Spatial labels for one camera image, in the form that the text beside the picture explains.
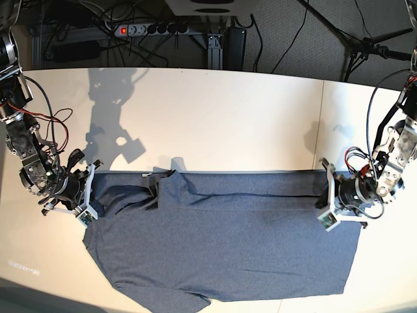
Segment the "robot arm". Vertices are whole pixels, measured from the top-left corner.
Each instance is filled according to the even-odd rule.
[[[97,219],[96,211],[89,205],[91,183],[94,170],[100,161],[90,164],[85,171],[72,171],[72,168],[84,157],[79,150],[74,150],[66,166],[62,166],[55,134],[54,122],[60,122],[52,114],[51,106],[44,90],[31,78],[45,96],[50,115],[33,113],[27,110],[27,104],[33,96],[27,86],[26,78],[19,64],[18,49],[10,27],[16,22],[21,1],[0,0],[2,20],[0,25],[0,121],[6,124],[6,143],[13,155],[20,158],[23,168],[20,179],[31,193],[44,198],[39,204],[49,211],[66,211],[74,214],[87,226]],[[52,142],[42,139],[37,117],[51,121]],[[67,210],[56,208],[59,203]]]
[[[417,77],[415,73],[414,69],[410,71],[398,101],[379,125],[371,157],[358,148],[348,149],[347,155],[359,150],[358,155],[367,159],[367,165],[360,171],[353,171],[352,176],[346,178],[343,175],[336,175],[333,164],[329,164],[326,159],[322,160],[328,173],[329,196],[327,203],[324,203],[321,197],[316,207],[321,209],[318,219],[327,231],[334,229],[343,221],[360,222],[366,227],[367,220],[381,217],[384,213],[384,205],[393,202],[396,192],[403,188],[401,176],[405,166],[416,158]],[[398,109],[403,111],[406,118],[388,129],[389,137],[386,143],[381,144],[382,132]],[[372,205],[380,205],[380,215],[370,216],[366,213],[367,207]]]

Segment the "red wire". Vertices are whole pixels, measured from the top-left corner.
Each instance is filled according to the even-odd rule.
[[[36,112],[30,112],[30,111],[27,111],[27,110],[25,110],[25,109],[19,109],[19,108],[17,108],[17,107],[15,107],[15,106],[13,106],[11,103],[10,103],[10,101],[7,101],[7,104],[11,107],[11,108],[13,108],[13,109],[15,109],[16,111],[19,111],[19,112],[23,112],[23,113],[26,113],[26,114],[29,114],[29,115],[33,115],[33,116],[36,116],[36,117],[38,117],[39,119],[43,119],[42,117],[44,117],[45,119],[47,119],[47,121],[51,121],[51,120],[53,120],[53,121],[55,121],[55,122],[57,122],[57,123],[59,123],[59,124],[61,124],[63,127],[64,127],[64,129],[65,129],[65,134],[66,134],[66,137],[65,137],[65,141],[64,141],[64,143],[62,144],[62,146],[57,150],[57,152],[61,152],[61,151],[63,151],[63,149],[65,149],[65,147],[66,147],[66,145],[68,144],[68,141],[69,141],[69,132],[68,132],[68,128],[66,127],[66,125],[60,120],[60,119],[58,119],[58,118],[56,118],[56,117],[54,117],[54,116],[47,116],[47,115],[45,115],[45,114],[42,114],[42,113],[36,113]]]

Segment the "white table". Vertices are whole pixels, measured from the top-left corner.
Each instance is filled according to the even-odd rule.
[[[78,147],[89,162],[100,158],[102,169],[111,171],[310,170],[321,168],[321,157],[345,169],[344,150],[351,145],[366,148],[371,87],[182,69],[44,70],[26,75],[45,88],[55,112],[74,109],[66,122],[70,142],[62,154],[64,163]],[[35,87],[33,91],[35,100],[28,109],[46,113],[42,95]],[[377,93],[371,138],[397,96],[396,91]],[[62,140],[59,127],[56,133]],[[0,277],[106,309],[146,312],[109,285],[81,242],[84,229],[79,222],[53,212],[43,217],[39,199],[21,186],[18,158],[10,153],[1,157]],[[362,231],[343,295],[213,301],[202,312],[379,312],[417,306],[417,164],[407,168],[404,178],[402,197]],[[40,275],[11,267],[10,260]]]

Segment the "metal bracket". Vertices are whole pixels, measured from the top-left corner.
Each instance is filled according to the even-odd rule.
[[[208,66],[209,70],[223,69],[223,48],[221,34],[208,34]]]
[[[397,186],[405,166],[413,160],[413,155],[417,148],[417,122],[407,117],[401,135],[395,137],[390,135],[388,140],[386,145],[392,144],[393,149],[391,152],[389,148],[385,148],[385,152],[390,153],[390,156],[387,165],[385,165],[381,176],[378,178],[377,186],[377,194],[386,203],[388,202],[386,201],[387,199],[391,200],[390,193]]]
[[[336,207],[336,183],[334,181],[334,173],[336,171],[333,164],[329,164],[326,159],[322,160],[323,165],[327,164],[327,180],[328,180],[328,205],[319,211],[317,219],[324,226],[327,232],[333,230],[341,222],[366,222],[366,216],[343,215],[342,210]]]
[[[90,205],[91,184],[94,179],[95,169],[96,166],[94,164],[90,164],[87,166],[89,176],[85,181],[83,203],[81,203],[74,209],[74,214],[76,215],[76,218],[83,224],[85,228],[87,228],[87,226],[93,219],[98,219],[97,211],[94,210],[93,207]]]

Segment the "gray t-shirt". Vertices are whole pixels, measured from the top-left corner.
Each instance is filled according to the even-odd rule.
[[[317,171],[97,174],[104,216],[84,243],[116,290],[155,313],[343,293],[360,225],[325,232],[314,207],[325,181]]]

